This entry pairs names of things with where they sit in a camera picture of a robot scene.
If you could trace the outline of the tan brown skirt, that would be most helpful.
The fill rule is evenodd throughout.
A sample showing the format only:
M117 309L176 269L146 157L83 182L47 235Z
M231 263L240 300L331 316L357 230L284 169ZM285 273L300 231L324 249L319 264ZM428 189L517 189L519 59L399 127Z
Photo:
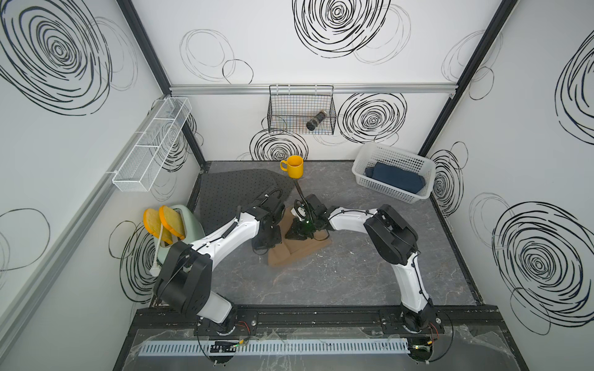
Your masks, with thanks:
M294 218L290 212L286 212L280 221L282 242L269 250L268 266L282 267L292 264L332 244L326 230L315 232L314 239L304 241L286 239L286 234L289 232Z

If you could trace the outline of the white perforated plastic basket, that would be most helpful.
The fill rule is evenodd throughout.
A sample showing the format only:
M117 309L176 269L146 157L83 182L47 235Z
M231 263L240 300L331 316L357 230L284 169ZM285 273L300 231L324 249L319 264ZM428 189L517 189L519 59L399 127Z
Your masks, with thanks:
M365 170L367 168L373 168L378 163L395 166L421 176L425 180L425 185L417 193L410 193L366 176ZM415 155L408 151L370 142L361 147L354 160L352 173L359 186L383 193L402 202L413 204L430 197L436 178L436 164L431 159Z

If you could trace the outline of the blue denim skirt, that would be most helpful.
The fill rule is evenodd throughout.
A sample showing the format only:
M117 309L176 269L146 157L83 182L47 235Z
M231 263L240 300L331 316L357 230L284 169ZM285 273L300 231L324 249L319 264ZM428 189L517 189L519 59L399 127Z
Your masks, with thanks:
M364 174L368 178L409 193L417 194L425 187L425 179L419 174L380 162L373 167L367 167Z

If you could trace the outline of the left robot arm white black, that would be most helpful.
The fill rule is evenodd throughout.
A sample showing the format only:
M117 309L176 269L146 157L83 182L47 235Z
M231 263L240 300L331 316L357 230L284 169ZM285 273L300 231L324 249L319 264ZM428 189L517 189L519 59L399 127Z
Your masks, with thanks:
M213 270L246 242L263 252L282 242L278 224L285 204L281 195L280 190L264 192L247 206L238 207L235 217L212 234L189 244L173 244L153 287L156 298L188 320L207 319L218 332L233 332L237 308L212 291Z

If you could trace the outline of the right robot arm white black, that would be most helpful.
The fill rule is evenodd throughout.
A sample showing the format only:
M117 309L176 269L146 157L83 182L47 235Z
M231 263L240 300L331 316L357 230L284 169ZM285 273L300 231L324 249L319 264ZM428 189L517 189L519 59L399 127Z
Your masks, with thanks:
M401 296L401 321L405 329L420 333L439 326L437 310L422 281L419 270L419 236L412 226L390 205L377 209L356 210L327 208L315 195L297 199L291 209L294 216L286 238L314 238L321 230L365 233L380 257L391 265Z

